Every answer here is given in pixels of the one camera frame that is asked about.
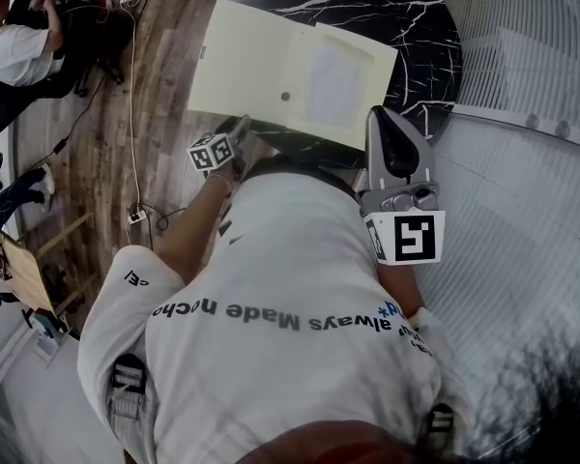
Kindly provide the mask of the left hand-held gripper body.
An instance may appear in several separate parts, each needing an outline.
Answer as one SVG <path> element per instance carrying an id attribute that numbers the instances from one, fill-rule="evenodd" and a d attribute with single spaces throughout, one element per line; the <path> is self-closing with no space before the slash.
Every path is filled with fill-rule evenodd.
<path id="1" fill-rule="evenodd" d="M 231 145 L 231 131 L 241 117 L 226 118 L 214 131 L 207 132 L 188 148 L 188 156 L 198 172 L 208 175 L 227 163 L 233 170 L 233 177 L 239 180 L 245 170 L 243 143 L 238 147 Z"/>

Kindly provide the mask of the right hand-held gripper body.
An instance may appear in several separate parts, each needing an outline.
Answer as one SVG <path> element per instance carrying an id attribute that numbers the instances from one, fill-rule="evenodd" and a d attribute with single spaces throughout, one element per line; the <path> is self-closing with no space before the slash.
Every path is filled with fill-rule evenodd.
<path id="1" fill-rule="evenodd" d="M 442 259 L 446 213 L 436 182 L 357 192 L 363 222 L 380 264 L 429 264 Z"/>

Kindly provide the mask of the cream folder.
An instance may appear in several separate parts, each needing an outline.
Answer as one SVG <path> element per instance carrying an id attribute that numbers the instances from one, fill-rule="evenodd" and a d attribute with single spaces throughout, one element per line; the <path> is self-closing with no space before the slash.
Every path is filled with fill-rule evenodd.
<path id="1" fill-rule="evenodd" d="M 311 54 L 323 38 L 373 57 L 362 107 L 350 128 L 304 121 Z M 323 23 L 313 26 L 228 0 L 217 0 L 197 61 L 188 109 L 252 119 L 304 132 L 355 149 L 364 147 L 369 110 L 383 104 L 396 49 Z"/>

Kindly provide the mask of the person's left forearm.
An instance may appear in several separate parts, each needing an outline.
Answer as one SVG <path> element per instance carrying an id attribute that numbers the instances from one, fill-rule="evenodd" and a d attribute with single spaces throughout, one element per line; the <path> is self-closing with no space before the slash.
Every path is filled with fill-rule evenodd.
<path id="1" fill-rule="evenodd" d="M 185 285 L 198 274 L 219 212 L 232 192 L 236 177 L 232 161 L 212 171 L 187 208 L 168 227 L 157 248 L 157 257 Z"/>

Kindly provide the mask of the person's right forearm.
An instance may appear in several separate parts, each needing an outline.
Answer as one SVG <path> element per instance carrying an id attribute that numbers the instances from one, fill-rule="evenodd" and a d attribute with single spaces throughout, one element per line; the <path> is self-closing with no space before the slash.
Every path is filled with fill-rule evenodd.
<path id="1" fill-rule="evenodd" d="M 425 308 L 412 265 L 379 264 L 377 275 L 382 287 L 395 300 L 408 320 Z"/>

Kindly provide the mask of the person's dark trousers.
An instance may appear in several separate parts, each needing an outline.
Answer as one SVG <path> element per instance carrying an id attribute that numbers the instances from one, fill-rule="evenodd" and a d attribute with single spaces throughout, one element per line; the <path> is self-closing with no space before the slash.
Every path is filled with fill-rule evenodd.
<path id="1" fill-rule="evenodd" d="M 341 190 L 352 198 L 355 198 L 355 191 L 349 184 L 347 184 L 337 175 L 325 171 L 317 165 L 304 161 L 298 161 L 283 154 L 277 154 L 269 158 L 260 159 L 246 172 L 246 175 L 243 177 L 242 181 L 246 182 L 247 180 L 258 176 L 282 173 L 303 175 L 314 178 Z"/>

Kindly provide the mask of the white paper sheet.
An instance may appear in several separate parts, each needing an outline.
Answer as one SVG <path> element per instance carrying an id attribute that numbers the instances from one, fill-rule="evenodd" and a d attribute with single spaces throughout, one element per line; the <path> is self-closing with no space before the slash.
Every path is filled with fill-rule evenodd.
<path id="1" fill-rule="evenodd" d="M 323 38 L 311 54 L 301 118 L 332 128 L 352 127 L 372 65 L 369 53 L 336 38 Z"/>

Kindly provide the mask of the black marble round table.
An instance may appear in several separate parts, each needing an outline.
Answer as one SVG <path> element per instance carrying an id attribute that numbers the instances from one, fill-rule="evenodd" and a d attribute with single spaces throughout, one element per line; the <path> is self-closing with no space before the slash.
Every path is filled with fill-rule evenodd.
<path id="1" fill-rule="evenodd" d="M 463 55 L 444 0 L 231 0 L 307 25 L 328 24 L 397 50 L 383 104 L 429 142 L 461 86 Z"/>

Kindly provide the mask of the person's white printed t-shirt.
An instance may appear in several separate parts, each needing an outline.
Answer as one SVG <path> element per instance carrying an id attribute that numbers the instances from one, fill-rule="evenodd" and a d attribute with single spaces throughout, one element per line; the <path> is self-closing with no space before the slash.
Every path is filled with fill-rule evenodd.
<path id="1" fill-rule="evenodd" d="M 77 371 L 101 419 L 110 372 L 143 345 L 158 464 L 235 464 L 318 421 L 373 424 L 414 444 L 439 404 L 445 447 L 474 422 L 443 324 L 409 315 L 379 282 L 355 200 L 315 178 L 241 184 L 207 266 L 190 283 L 150 249 L 115 256 L 81 334 Z"/>

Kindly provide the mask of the wooden table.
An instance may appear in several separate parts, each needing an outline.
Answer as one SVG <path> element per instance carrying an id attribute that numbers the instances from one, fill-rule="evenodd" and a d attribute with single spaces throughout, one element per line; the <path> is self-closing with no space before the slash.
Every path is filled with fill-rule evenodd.
<path id="1" fill-rule="evenodd" d="M 41 261 L 55 247 L 63 244 L 72 232 L 86 223 L 92 216 L 92 213 L 87 213 L 79 217 L 36 251 L 30 251 L 24 245 L 14 241 L 10 236 L 4 233 L 1 234 L 0 244 L 6 260 L 6 274 L 11 276 L 7 283 L 24 305 L 34 311 L 42 310 L 51 313 L 58 319 L 67 310 L 68 306 L 78 299 L 95 281 L 97 275 L 89 275 L 80 285 L 76 286 L 66 299 L 55 307 L 50 299 L 41 267 Z"/>

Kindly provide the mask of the person's chin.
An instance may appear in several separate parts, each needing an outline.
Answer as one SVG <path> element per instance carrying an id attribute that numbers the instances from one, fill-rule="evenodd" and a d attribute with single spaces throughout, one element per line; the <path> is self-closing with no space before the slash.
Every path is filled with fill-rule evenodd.
<path id="1" fill-rule="evenodd" d="M 273 438 L 236 464 L 416 464 L 412 446 L 358 420 L 323 420 Z"/>

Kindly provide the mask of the black metal stand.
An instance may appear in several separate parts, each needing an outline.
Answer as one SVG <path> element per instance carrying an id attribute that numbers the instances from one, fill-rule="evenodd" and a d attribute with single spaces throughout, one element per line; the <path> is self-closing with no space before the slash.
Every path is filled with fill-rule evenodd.
<path id="1" fill-rule="evenodd" d="M 22 315 L 28 328 L 38 334 L 35 353 L 50 363 L 72 329 L 65 321 L 43 309 L 28 308 L 22 311 Z"/>

